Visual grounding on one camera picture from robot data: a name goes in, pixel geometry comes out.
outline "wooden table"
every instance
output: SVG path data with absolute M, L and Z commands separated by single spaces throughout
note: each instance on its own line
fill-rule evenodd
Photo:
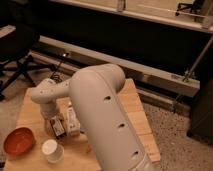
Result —
M 63 159 L 56 164 L 47 162 L 41 152 L 41 146 L 45 140 L 52 137 L 44 131 L 44 120 L 40 114 L 40 108 L 31 101 L 30 91 L 31 89 L 28 89 L 25 95 L 17 127 L 30 128 L 34 133 L 36 144 L 28 154 L 19 158 L 8 159 L 4 171 L 100 170 L 94 153 L 92 151 L 88 152 L 88 141 L 86 136 L 82 134 L 78 137 L 60 140 L 59 143 L 65 149 Z M 131 79 L 126 80 L 126 84 L 118 96 L 151 160 L 159 161 L 158 147 Z M 68 101 L 68 98 L 58 100 L 62 114 L 66 112 Z

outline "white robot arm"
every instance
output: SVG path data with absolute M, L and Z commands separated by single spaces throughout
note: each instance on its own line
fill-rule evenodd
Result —
M 69 96 L 97 160 L 104 171 L 154 171 L 116 93 L 125 75 L 114 64 L 92 66 L 55 84 L 41 82 L 32 92 L 44 118 L 58 113 L 56 99 Z

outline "paper cup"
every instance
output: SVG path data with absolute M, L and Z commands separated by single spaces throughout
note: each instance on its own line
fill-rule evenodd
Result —
M 42 153 L 49 163 L 57 163 L 63 158 L 64 148 L 54 139 L 49 139 L 42 145 Z

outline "gray floor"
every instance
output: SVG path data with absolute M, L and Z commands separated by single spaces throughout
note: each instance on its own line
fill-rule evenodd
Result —
M 33 73 L 40 82 L 49 72 Z M 23 79 L 17 80 L 6 91 L 7 100 L 0 102 L 0 147 L 5 136 L 15 128 L 25 91 L 28 87 Z M 162 171 L 211 171 L 213 170 L 213 148 L 210 142 L 186 137 L 189 119 L 151 104 L 143 103 L 149 123 L 161 152 L 161 161 L 155 163 Z

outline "red bowl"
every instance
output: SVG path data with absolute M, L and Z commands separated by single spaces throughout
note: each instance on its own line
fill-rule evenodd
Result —
M 4 151 L 11 156 L 19 156 L 30 151 L 34 142 L 33 132 L 29 128 L 17 128 L 5 139 Z

